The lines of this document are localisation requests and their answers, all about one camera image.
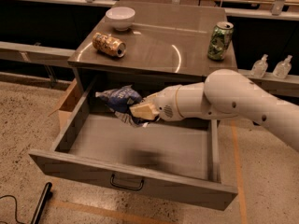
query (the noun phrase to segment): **bottle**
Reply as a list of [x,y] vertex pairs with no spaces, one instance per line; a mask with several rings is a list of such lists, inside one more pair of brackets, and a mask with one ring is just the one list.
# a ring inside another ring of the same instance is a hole
[[289,55],[284,61],[281,61],[277,64],[277,66],[275,67],[274,71],[273,71],[273,76],[276,78],[285,78],[291,68],[292,65],[290,64],[292,56]]
[[250,72],[252,76],[257,78],[262,78],[264,76],[264,73],[268,68],[267,57],[268,55],[265,54],[261,60],[255,62]]

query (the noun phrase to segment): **crumpled snack bag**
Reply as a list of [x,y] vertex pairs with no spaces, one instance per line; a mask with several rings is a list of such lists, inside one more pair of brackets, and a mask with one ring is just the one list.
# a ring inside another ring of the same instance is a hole
[[148,122],[141,118],[133,117],[130,106],[139,104],[142,101],[141,95],[134,91],[131,86],[124,86],[120,89],[96,92],[95,97],[100,98],[115,116],[122,122],[133,127],[142,127]]

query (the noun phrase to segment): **drawer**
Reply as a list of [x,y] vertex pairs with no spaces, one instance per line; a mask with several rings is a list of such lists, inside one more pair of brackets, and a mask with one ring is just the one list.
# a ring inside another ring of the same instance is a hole
[[[32,149],[31,158],[45,175],[224,210],[237,191],[221,183],[217,121],[159,120],[146,128],[124,124],[94,94],[120,88],[127,79],[100,73],[51,149]],[[142,96],[153,93],[161,88],[153,79],[132,82],[134,89]]]

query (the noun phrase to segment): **aluminum can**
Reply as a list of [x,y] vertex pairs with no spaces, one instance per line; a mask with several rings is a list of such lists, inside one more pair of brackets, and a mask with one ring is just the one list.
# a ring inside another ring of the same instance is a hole
[[224,59],[232,41],[233,31],[234,26],[228,21],[220,21],[216,24],[207,51],[208,58],[215,61]]
[[124,42],[118,38],[101,33],[96,33],[93,36],[93,47],[114,57],[122,57],[126,50]]

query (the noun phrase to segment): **black pole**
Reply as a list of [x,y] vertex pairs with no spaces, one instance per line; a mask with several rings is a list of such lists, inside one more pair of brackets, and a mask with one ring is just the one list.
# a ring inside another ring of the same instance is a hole
[[37,224],[39,222],[39,219],[40,219],[40,217],[42,215],[42,212],[44,210],[46,201],[49,197],[51,187],[52,187],[52,184],[50,182],[46,183],[45,188],[43,190],[43,193],[40,196],[40,199],[39,199],[38,205],[36,207],[35,214],[32,218],[31,224]]

